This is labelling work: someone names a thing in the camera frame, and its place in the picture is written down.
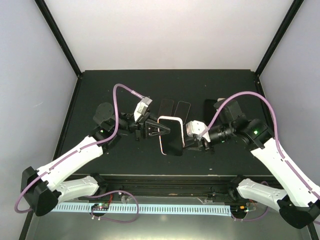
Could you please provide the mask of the black phone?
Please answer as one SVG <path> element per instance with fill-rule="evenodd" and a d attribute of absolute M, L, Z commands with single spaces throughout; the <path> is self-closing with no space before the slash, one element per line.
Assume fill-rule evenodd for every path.
<path fill-rule="evenodd" d="M 158 110 L 158 116 L 171 116 L 173 108 L 174 101 L 172 99 L 162 99 Z"/>

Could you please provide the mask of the black phone case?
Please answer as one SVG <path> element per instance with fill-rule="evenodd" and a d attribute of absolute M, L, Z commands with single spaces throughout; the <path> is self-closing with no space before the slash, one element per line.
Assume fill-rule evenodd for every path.
<path fill-rule="evenodd" d="M 215 104 L 218 101 L 216 99 L 205 99 L 203 103 L 203 120 L 208 125 L 216 113 Z"/>

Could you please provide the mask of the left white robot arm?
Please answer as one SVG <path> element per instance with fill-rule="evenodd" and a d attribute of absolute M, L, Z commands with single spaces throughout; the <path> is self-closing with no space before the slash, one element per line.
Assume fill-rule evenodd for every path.
<path fill-rule="evenodd" d="M 68 177 L 112 148 L 121 139 L 118 130 L 134 133 L 137 140 L 170 134 L 171 127 L 151 115 L 150 104 L 150 99 L 142 99 L 134 113 L 119 113 L 116 104 L 100 104 L 93 116 L 96 128 L 78 145 L 44 166 L 26 168 L 21 176 L 20 198 L 26 200 L 30 211 L 41 217 L 72 199 L 86 196 L 103 199 L 108 188 L 98 174 L 78 180 Z"/>

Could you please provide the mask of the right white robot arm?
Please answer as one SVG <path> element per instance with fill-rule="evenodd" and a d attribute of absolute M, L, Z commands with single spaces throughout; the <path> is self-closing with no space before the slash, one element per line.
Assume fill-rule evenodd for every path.
<path fill-rule="evenodd" d="M 203 151 L 228 140 L 243 145 L 272 173 L 281 189 L 238 175 L 227 189 L 234 202 L 253 200 L 279 212 L 292 227 L 302 229 L 320 215 L 320 187 L 298 168 L 288 154 L 276 143 L 275 134 L 260 119 L 247 119 L 236 100 L 222 108 L 220 124 L 211 127 L 197 120 L 186 124 L 187 135 Z"/>

